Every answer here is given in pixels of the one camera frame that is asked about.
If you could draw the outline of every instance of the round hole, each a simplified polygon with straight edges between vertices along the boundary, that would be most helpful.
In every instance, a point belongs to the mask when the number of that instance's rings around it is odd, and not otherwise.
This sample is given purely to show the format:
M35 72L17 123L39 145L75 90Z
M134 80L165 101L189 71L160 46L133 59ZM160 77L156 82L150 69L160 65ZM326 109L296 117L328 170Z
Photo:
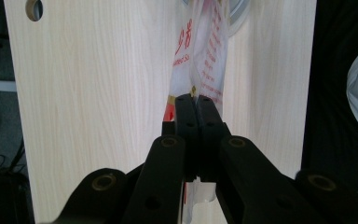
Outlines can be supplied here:
M245 141L243 141L240 138L230 138L228 140L228 143L232 146L232 147L245 147Z
M336 183L322 175L309 175L308 181L316 188L325 191L333 191L337 188Z
M98 191L104 191L112 188L117 182L114 175L100 175L92 181L92 187Z
M276 203L278 206L285 210L292 210L295 207L293 200L286 195L278 195L276 198Z
M145 201L145 207L149 210L158 210L161 207L161 201L156 196L150 196Z
M39 21L43 15L43 4L40 0L27 0L25 12L31 21Z
M161 140L161 144L164 147L172 147L176 143L177 143L176 139L170 138L170 137L167 137L167 138L164 138L164 139Z

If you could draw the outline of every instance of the bolt hole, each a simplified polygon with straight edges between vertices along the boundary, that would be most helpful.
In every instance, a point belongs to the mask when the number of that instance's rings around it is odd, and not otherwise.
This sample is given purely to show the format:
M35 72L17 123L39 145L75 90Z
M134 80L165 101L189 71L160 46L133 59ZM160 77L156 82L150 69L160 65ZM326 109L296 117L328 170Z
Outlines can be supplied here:
M156 196L150 196L145 201L145 207L149 210L158 210L161 207L161 201Z
M322 175L309 175L308 181L316 188L325 191L333 191L337 188L336 183Z
M164 146L164 147L172 147L173 145L175 145L177 143L176 139L174 138L164 138L161 140L161 144Z
M232 146L232 147L245 147L245 141L243 141L240 138L231 138L228 140L228 143Z
M92 187L98 191L104 191L112 188L117 182L114 175L100 175L92 181Z
M39 21L43 15L43 4L40 0L27 0L25 12L31 21Z

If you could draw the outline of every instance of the plastic bag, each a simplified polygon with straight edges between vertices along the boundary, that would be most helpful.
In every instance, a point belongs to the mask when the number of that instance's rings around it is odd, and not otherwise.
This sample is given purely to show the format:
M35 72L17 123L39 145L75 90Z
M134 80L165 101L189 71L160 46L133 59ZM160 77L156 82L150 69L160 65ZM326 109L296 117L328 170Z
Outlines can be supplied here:
M229 27L228 2L188 2L188 19L178 37L164 121L172 121L174 118L175 97L187 93L191 93L195 100L200 95L211 98L222 116ZM201 183L199 178L186 183L183 222L191 221L195 203L214 200L214 191L215 183Z

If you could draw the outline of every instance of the wood grain surface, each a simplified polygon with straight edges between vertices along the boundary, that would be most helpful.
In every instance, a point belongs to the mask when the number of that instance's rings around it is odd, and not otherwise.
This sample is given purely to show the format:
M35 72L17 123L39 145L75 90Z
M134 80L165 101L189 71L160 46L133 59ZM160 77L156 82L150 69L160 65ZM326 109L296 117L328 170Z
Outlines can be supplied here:
M128 172L159 136L186 8L179 0L5 0L36 222L90 172ZM300 167L316 0L251 1L229 39L224 121L286 175ZM193 223L224 223L218 202Z

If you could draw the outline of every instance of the transparent plastic bag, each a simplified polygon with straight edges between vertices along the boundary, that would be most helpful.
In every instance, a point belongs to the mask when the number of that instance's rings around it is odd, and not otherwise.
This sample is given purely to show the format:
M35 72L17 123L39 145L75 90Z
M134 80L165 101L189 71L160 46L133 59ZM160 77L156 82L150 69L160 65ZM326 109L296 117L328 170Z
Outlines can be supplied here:
M220 116L223 110L223 87L227 60L229 28L228 0L188 1L174 55L170 93L164 121L174 118L174 99L191 93L208 96L214 101ZM201 183L197 178L186 183L183 222L189 223L195 203L214 200L215 183Z

